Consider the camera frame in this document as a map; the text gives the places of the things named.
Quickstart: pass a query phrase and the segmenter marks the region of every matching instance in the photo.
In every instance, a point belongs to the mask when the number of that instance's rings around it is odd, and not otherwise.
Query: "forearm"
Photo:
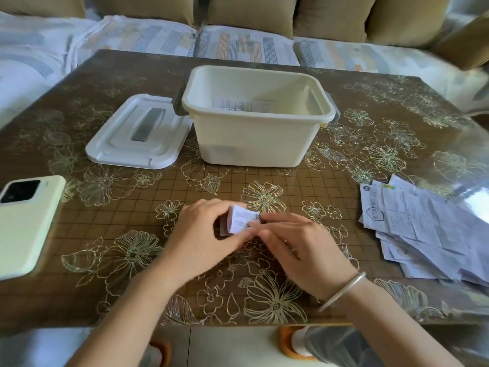
[[[387,291],[366,279],[340,298],[338,306],[386,367],[461,367]]]
[[[138,274],[67,367],[135,367],[173,292],[164,266]]]

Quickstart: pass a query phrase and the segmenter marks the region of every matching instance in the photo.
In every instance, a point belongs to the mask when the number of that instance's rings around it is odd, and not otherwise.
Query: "floral pattern tablecloth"
[[[192,68],[203,64],[311,74],[331,94],[340,121],[318,132],[295,169],[207,164],[193,131],[177,161],[162,170],[87,158],[86,144],[127,98],[174,97]],[[164,250],[180,209],[214,197],[322,224],[353,265],[419,321],[468,322],[489,313],[484,288],[405,278],[397,263],[382,258],[373,232],[357,222],[358,184],[387,181],[392,173],[472,204],[487,187],[489,135],[420,79],[102,50],[3,129],[0,139],[2,184],[51,174],[67,181],[36,269],[0,282],[3,328],[95,323]],[[334,308],[317,308],[253,239],[181,288],[161,323],[346,322]]]

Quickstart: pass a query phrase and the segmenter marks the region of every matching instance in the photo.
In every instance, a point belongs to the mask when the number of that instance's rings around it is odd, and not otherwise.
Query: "phone case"
[[[3,188],[0,200],[10,184],[28,180],[40,180],[32,198],[0,203],[0,280],[34,269],[66,184],[58,175],[14,180]]]

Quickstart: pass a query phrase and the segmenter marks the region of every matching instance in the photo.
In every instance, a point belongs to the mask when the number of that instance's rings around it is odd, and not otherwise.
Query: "white plastic container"
[[[336,110],[312,76],[204,65],[182,96],[204,161],[295,167]]]

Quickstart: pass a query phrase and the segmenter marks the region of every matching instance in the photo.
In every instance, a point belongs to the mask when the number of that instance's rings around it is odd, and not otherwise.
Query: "silver bangle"
[[[346,292],[348,292],[354,285],[360,282],[360,280],[365,276],[365,272],[363,271],[359,275],[357,275],[355,278],[353,278],[345,287],[343,287],[341,290],[339,290],[332,298],[330,298],[327,302],[325,302],[323,305],[321,305],[321,308],[319,308],[319,311],[322,312],[324,309],[329,307],[333,302],[338,300],[341,296],[345,295]]]

